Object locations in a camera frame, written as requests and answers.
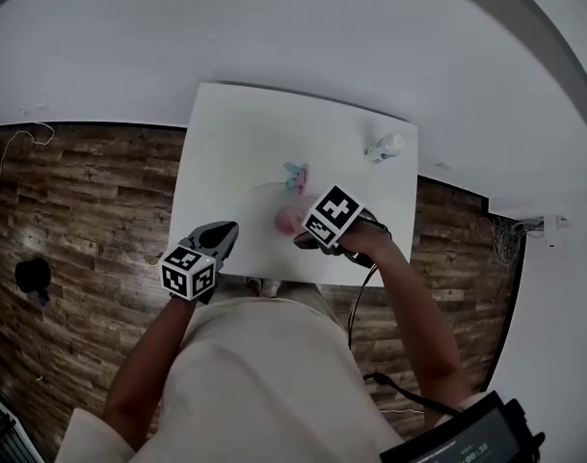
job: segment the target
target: black and white marker cube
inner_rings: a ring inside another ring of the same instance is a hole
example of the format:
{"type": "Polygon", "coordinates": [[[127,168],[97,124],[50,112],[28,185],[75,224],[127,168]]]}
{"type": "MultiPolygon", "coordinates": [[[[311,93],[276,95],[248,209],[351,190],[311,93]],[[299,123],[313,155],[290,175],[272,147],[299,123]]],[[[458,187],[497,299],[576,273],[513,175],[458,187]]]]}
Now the black and white marker cube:
{"type": "Polygon", "coordinates": [[[160,258],[160,284],[170,293],[194,300],[216,285],[216,260],[187,247],[170,247],[160,258]]]}
{"type": "Polygon", "coordinates": [[[342,187],[334,185],[310,208],[304,219],[304,228],[321,245],[330,248],[353,224],[362,209],[362,203],[342,187]]]}

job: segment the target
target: white table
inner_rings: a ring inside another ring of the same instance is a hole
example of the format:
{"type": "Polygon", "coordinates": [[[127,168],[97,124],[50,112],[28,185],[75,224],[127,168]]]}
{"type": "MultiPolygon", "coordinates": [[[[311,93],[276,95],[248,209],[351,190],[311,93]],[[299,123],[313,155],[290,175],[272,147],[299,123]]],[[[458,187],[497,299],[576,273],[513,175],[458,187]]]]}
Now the white table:
{"type": "MultiPolygon", "coordinates": [[[[240,235],[223,272],[360,285],[367,269],[295,247],[273,225],[286,204],[282,163],[308,163],[308,195],[338,183],[386,224],[407,259],[413,240],[417,127],[341,103],[252,87],[201,84],[181,156],[170,243],[194,228],[235,220],[240,235]],[[397,157],[373,165],[368,137],[404,137],[397,157]]],[[[369,283],[381,286],[379,273],[369,283]]]]}

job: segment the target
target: white shirt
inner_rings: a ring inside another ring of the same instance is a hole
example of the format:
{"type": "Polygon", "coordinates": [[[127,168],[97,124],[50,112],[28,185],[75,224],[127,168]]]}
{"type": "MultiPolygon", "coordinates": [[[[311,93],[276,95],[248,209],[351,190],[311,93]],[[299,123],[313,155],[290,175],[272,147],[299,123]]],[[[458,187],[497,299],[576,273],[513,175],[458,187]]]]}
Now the white shirt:
{"type": "Polygon", "coordinates": [[[56,461],[380,461],[402,443],[367,393],[344,332],[284,299],[197,309],[169,373],[158,432],[135,452],[84,410],[56,461]]]}

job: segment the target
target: person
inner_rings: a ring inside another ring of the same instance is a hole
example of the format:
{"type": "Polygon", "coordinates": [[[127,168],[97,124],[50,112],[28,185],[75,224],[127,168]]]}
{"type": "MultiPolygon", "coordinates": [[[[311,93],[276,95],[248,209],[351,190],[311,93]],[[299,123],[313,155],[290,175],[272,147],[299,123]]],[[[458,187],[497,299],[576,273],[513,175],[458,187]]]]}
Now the person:
{"type": "MultiPolygon", "coordinates": [[[[356,223],[339,243],[376,263],[421,394],[472,404],[450,327],[389,235],[356,223]]],[[[120,368],[101,417],[73,412],[56,461],[366,462],[402,444],[316,287],[236,294],[218,290],[198,310],[172,298],[120,368]]],[[[424,409],[427,428],[440,417],[424,409]]]]}

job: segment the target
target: wood panel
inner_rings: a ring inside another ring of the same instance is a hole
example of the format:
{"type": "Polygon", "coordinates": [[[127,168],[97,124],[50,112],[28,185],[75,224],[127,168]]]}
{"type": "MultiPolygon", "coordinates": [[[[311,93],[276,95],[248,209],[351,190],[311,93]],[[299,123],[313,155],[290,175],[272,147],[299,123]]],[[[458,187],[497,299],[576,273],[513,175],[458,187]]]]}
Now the wood panel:
{"type": "MultiPolygon", "coordinates": [[[[29,126],[46,140],[42,127],[29,126]]],[[[0,156],[15,128],[0,128],[0,156]]],[[[167,301],[146,256],[166,247],[184,133],[111,125],[57,127],[47,147],[18,137],[0,183],[0,393],[52,461],[74,407],[95,413],[125,355],[167,301]],[[43,309],[14,284],[20,260],[44,257],[53,272],[43,309]]],[[[421,179],[412,265],[451,321],[479,389],[503,325],[513,273],[494,260],[476,223],[482,199],[421,179]]],[[[323,286],[343,323],[356,287],[323,286]]],[[[353,352],[362,372],[380,370],[416,389],[380,289],[360,302],[353,352]]],[[[382,410],[419,407],[368,384],[382,410]]],[[[388,412],[404,437],[422,428],[412,412],[388,412]]]]}

